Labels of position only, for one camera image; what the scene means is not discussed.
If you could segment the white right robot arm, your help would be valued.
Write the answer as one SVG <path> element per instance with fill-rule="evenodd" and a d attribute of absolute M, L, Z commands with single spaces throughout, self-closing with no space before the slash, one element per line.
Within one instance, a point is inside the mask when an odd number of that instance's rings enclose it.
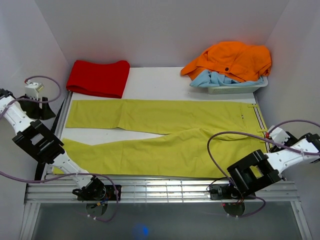
<path fill-rule="evenodd" d="M 281 180 L 288 168 L 320 161 L 320 136 L 307 133 L 291 146 L 272 153 L 256 150 L 227 168 L 233 180 L 226 185 L 226 194 L 237 199 L 249 196 Z"/>

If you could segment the yellow-green trousers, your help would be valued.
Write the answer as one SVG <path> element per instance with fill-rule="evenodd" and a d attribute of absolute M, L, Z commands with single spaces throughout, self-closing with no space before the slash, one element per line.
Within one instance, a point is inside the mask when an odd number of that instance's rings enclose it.
<path fill-rule="evenodd" d="M 69 129 L 122 129 L 153 138 L 85 144 L 63 139 L 81 168 L 106 175 L 221 178 L 251 152 L 268 148 L 252 104 L 231 101 L 76 100 Z"/>

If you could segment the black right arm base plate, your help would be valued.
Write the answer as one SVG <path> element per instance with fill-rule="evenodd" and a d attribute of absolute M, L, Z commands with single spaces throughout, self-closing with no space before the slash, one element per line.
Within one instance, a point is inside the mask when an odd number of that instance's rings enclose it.
<path fill-rule="evenodd" d="M 241 195 L 240 192 L 229 184 L 212 184 L 206 190 L 209 192 L 211 200 L 243 200 L 250 199 L 256 195 Z"/>

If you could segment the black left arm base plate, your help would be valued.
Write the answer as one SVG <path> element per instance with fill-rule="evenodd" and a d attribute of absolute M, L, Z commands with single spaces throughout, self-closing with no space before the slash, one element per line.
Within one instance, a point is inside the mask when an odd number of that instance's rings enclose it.
<path fill-rule="evenodd" d="M 98 196 L 88 196 L 83 197 L 80 194 L 80 189 L 74 189 L 72 191 L 74 195 L 77 196 L 78 201 L 116 201 L 116 191 L 112 185 L 105 185 L 102 192 L 98 194 Z"/>

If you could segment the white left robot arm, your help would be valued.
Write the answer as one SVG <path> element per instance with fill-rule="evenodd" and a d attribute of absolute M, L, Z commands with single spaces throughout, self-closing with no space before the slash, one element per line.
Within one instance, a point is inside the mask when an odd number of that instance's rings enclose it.
<path fill-rule="evenodd" d="M 101 200 L 106 196 L 104 183 L 95 175 L 79 167 L 63 149 L 63 143 L 39 119 L 32 120 L 21 109 L 13 94 L 0 90 L 0 117 L 12 126 L 13 142 L 40 164 L 60 169 L 71 177 L 77 188 L 72 191 L 83 201 Z"/>

